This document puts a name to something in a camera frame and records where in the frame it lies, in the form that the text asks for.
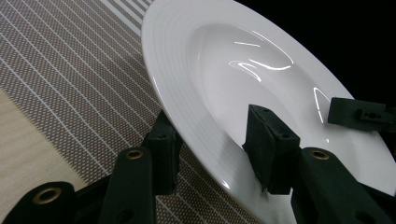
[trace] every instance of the black clamp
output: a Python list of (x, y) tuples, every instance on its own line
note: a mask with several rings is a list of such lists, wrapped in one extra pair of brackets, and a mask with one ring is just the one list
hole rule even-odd
[(181, 145), (161, 112), (142, 146), (118, 155), (112, 175), (77, 192), (66, 182), (38, 186), (19, 200), (3, 223), (155, 223), (155, 195), (176, 191)]
[(363, 131), (396, 133), (396, 107), (333, 97), (328, 122)]
[(247, 140), (251, 166), (271, 194), (289, 194), (299, 224), (396, 223), (396, 198), (368, 188), (330, 151), (300, 149), (300, 138), (270, 109), (250, 105)]

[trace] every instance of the metal rivet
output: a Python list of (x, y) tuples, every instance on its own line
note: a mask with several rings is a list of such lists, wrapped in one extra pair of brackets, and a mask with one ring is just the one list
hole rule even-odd
[(140, 150), (131, 150), (125, 154), (126, 159), (136, 160), (143, 156), (143, 152)]
[(33, 198), (35, 204), (50, 203), (61, 195), (62, 189), (57, 187), (50, 187), (40, 190)]
[(315, 157), (318, 160), (326, 161), (330, 158), (330, 155), (324, 151), (314, 150), (311, 151), (311, 156)]

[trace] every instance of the woven placemat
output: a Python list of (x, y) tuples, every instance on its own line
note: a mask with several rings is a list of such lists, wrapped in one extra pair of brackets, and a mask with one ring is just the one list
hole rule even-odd
[[(111, 174), (161, 111), (143, 63), (150, 0), (0, 2), (1, 89), (87, 184)], [(257, 223), (187, 147), (158, 223)]]

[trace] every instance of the white plate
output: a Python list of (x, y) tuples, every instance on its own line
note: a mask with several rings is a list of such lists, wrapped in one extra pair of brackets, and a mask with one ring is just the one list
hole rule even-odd
[(394, 194), (396, 165), (378, 133), (327, 124), (330, 99), (352, 98), (308, 50), (231, 0), (155, 0), (143, 55), (163, 110), (206, 170), (267, 223), (294, 223), (290, 196), (261, 193), (245, 141), (248, 104), (272, 109), (302, 139), (330, 150), (358, 181)]

